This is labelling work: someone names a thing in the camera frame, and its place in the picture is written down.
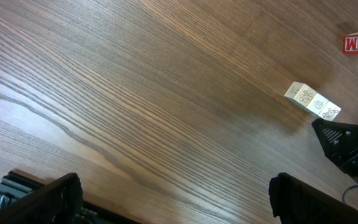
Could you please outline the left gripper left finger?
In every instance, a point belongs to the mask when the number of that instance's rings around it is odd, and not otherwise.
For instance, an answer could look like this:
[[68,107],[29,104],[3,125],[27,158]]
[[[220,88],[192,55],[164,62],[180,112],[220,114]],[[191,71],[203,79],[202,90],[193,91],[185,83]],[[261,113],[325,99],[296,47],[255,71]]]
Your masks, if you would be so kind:
[[74,223],[82,206],[75,172],[46,185],[15,172],[1,179],[0,223]]

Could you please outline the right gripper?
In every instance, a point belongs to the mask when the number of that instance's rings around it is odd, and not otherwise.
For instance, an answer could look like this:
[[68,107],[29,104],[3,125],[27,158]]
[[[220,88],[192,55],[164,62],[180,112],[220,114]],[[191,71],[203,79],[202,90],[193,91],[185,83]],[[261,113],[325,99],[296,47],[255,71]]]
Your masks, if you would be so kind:
[[358,183],[358,125],[337,123],[318,118],[312,127],[325,156]]

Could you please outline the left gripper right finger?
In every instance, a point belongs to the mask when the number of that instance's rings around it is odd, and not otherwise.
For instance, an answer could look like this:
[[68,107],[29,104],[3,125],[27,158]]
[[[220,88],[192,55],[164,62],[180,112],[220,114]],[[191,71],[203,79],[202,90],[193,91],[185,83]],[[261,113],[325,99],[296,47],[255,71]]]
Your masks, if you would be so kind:
[[287,173],[270,180],[268,194],[282,224],[358,224],[358,210]]

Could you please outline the green-edged block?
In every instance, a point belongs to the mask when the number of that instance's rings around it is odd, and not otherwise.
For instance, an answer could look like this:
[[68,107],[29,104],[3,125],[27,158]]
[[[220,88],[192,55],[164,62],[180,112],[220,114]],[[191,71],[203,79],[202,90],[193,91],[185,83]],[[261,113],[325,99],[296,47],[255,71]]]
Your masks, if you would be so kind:
[[316,93],[312,100],[306,106],[306,109],[313,115],[319,116],[320,112],[327,105],[329,100],[325,98],[323,95]]

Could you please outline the blue-edged paw block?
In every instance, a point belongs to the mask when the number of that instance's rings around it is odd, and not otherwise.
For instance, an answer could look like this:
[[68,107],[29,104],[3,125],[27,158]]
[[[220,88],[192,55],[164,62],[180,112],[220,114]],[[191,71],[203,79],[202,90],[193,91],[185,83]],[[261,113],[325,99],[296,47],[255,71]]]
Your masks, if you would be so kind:
[[306,108],[315,95],[316,90],[312,89],[307,84],[293,82],[287,92],[284,94],[284,97],[296,105]]

